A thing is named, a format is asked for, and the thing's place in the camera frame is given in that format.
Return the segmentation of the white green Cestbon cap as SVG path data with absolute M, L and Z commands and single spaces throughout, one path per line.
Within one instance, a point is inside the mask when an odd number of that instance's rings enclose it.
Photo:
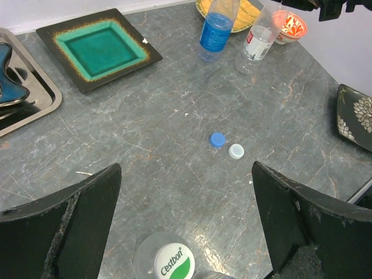
M 153 266 L 156 278 L 191 279 L 195 271 L 195 257 L 189 247 L 173 242 L 158 250 Z

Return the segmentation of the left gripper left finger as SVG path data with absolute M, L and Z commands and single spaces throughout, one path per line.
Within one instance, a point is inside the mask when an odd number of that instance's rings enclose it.
M 97 278 L 121 187 L 112 164 L 1 212 L 1 278 Z

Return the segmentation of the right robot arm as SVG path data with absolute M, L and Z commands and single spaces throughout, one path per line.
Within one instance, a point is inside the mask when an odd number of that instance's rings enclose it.
M 346 13 L 352 13 L 356 6 L 364 6 L 371 10 L 371 0 L 274 0 L 284 6 L 298 10 L 313 11 L 320 9 L 319 21 L 338 19 L 345 6 Z

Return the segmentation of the blue label plastic bottle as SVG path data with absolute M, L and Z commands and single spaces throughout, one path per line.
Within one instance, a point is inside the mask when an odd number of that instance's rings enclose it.
M 213 63 L 219 59 L 229 39 L 239 7 L 240 1 L 211 2 L 199 38 L 198 56 L 202 61 Z

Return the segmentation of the white cap clear bottle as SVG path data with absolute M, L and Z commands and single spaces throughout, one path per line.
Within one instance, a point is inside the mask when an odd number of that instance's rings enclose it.
M 251 74 L 268 53 L 278 37 L 288 11 L 278 2 L 265 4 L 244 40 L 235 59 L 235 68 L 242 74 Z

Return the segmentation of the blue bottle cap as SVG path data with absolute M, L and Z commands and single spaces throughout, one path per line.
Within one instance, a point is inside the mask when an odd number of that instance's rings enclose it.
M 226 143 L 226 138 L 222 133 L 215 132 L 209 137 L 209 143 L 214 148 L 221 148 Z

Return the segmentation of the green label plastic bottle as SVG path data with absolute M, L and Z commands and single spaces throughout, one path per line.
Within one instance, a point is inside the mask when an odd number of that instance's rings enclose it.
M 156 232 L 137 248 L 133 258 L 135 278 L 231 278 L 218 272 L 196 273 L 195 256 L 186 241 L 172 232 Z

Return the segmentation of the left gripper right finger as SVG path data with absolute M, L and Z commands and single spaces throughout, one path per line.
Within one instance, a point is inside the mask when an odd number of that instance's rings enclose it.
M 309 253 L 324 278 L 371 278 L 371 188 L 345 202 L 258 161 L 252 178 L 272 274 Z

